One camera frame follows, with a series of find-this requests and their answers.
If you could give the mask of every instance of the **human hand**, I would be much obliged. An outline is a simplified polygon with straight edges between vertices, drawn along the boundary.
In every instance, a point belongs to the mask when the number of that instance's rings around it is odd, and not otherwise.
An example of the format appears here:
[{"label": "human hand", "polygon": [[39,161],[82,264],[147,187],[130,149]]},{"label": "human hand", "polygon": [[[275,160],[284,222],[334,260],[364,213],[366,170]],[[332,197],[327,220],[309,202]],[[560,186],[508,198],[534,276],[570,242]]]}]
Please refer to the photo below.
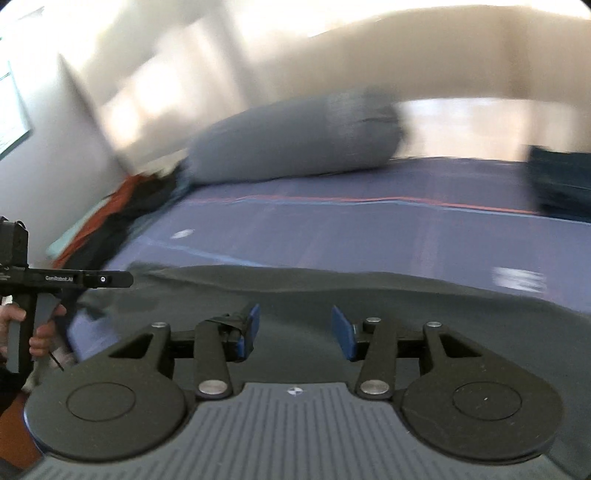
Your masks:
[{"label": "human hand", "polygon": [[[66,314],[66,308],[58,305],[53,312],[52,317],[61,317]],[[7,357],[6,343],[8,339],[8,328],[11,321],[22,322],[26,317],[23,309],[16,304],[10,303],[0,306],[0,355]],[[50,320],[45,325],[41,325],[34,332],[34,336],[29,340],[29,351],[32,356],[42,357],[49,353],[51,341],[56,334],[56,324]]]}]

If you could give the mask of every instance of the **gray pillow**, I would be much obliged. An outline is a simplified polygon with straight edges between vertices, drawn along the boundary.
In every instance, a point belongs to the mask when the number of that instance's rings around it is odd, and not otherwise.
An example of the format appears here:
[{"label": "gray pillow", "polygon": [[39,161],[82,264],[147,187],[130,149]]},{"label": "gray pillow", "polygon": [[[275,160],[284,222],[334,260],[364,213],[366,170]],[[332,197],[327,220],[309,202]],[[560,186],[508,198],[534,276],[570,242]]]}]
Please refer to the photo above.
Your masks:
[{"label": "gray pillow", "polygon": [[226,118],[189,149],[198,184],[386,165],[402,139],[395,99],[375,88],[285,100]]}]

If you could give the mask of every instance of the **gray ribbed plate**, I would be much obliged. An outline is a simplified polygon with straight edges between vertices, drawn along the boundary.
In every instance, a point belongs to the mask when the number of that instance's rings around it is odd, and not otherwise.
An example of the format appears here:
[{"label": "gray ribbed plate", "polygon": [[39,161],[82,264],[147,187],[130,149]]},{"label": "gray ribbed plate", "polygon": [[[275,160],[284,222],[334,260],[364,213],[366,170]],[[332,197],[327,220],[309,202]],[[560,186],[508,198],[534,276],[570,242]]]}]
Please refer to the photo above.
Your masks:
[{"label": "gray ribbed plate", "polygon": [[547,457],[472,465],[420,443],[391,406],[344,384],[248,384],[200,406],[178,436],[109,465],[46,457],[27,480],[571,480]]}]

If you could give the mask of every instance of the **purple bed sheet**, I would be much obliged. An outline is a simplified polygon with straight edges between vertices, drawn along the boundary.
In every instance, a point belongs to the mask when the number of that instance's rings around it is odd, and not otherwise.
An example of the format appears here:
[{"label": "purple bed sheet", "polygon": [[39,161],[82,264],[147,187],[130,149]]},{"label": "purple bed sheet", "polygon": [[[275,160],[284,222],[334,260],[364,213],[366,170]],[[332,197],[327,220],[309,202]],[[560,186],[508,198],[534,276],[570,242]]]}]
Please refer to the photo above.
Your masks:
[{"label": "purple bed sheet", "polygon": [[[536,214],[523,164],[429,158],[201,188],[108,268],[142,261],[385,271],[591,312],[589,238],[591,224]],[[88,355],[85,338],[94,337],[91,351],[103,347],[98,328],[81,317],[74,322],[80,356]]]}]

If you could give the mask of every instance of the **white logo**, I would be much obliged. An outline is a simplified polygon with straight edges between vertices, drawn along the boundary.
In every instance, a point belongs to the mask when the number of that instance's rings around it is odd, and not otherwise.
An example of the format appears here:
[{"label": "white logo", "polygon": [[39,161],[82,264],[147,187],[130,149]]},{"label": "white logo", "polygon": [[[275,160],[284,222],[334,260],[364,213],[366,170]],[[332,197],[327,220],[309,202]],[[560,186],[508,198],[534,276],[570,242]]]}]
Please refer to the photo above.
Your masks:
[{"label": "white logo", "polygon": [[298,395],[302,395],[304,390],[300,387],[291,387],[287,390],[287,392],[289,393],[289,395],[292,395],[293,397],[297,397]]},{"label": "white logo", "polygon": [[495,285],[513,290],[543,293],[546,291],[546,279],[541,273],[514,268],[496,267],[492,270]]},{"label": "white logo", "polygon": [[74,281],[74,277],[50,277],[49,275],[45,279],[47,281]]},{"label": "white logo", "polygon": [[186,236],[191,235],[195,230],[193,229],[187,229],[187,230],[181,230],[180,232],[176,232],[172,237],[170,237],[172,240],[177,240],[179,238],[185,238]]}]

